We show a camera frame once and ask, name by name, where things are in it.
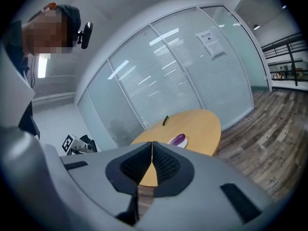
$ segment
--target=black railing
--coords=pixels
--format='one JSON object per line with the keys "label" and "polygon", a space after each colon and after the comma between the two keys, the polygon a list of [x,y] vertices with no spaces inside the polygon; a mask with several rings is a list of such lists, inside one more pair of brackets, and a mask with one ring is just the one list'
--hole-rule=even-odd
{"label": "black railing", "polygon": [[292,70],[270,72],[271,74],[276,74],[276,78],[272,76],[272,80],[293,80],[295,81],[296,86],[299,81],[308,81],[308,75],[304,74],[307,73],[308,70],[301,70],[295,68],[295,63],[302,62],[302,60],[294,60],[293,58],[293,53],[308,51],[308,46],[301,33],[295,33],[275,42],[272,42],[271,44],[267,44],[262,47],[262,51],[266,59],[287,54],[290,55],[291,60],[288,62],[269,64],[269,66],[273,66],[278,64],[291,63],[292,68]]}

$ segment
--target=headset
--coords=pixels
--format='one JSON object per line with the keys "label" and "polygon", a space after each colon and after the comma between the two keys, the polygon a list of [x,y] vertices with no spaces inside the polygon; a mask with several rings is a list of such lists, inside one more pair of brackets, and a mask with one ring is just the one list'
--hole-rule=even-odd
{"label": "headset", "polygon": [[86,23],[84,30],[78,31],[77,44],[81,44],[82,49],[86,49],[88,47],[92,30],[93,30],[93,23],[88,22]]}

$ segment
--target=white plate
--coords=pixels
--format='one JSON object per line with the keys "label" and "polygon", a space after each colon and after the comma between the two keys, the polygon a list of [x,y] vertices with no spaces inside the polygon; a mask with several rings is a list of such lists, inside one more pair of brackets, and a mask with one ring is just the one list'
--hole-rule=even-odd
{"label": "white plate", "polygon": [[185,146],[187,145],[187,137],[185,137],[184,141],[181,142],[180,144],[178,144],[177,146],[178,147],[182,147],[182,148],[185,148]]}

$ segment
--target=black cap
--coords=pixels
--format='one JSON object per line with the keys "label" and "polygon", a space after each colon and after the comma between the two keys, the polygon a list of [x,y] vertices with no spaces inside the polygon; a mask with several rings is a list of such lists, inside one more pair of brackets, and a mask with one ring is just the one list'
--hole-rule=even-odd
{"label": "black cap", "polygon": [[66,4],[57,5],[57,10],[67,17],[67,36],[70,42],[68,46],[74,46],[77,41],[78,31],[81,26],[79,9]]}

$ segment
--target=table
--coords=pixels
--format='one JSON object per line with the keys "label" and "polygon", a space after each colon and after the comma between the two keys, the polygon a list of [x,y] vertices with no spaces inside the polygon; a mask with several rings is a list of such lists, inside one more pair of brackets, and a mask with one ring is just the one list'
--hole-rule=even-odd
{"label": "table", "polygon": [[[188,143],[186,149],[213,156],[220,140],[221,127],[218,117],[208,110],[188,110],[171,115],[163,126],[163,121],[139,135],[132,144],[148,141],[168,143],[172,138],[184,133]],[[151,163],[140,185],[157,186],[157,176]]]}

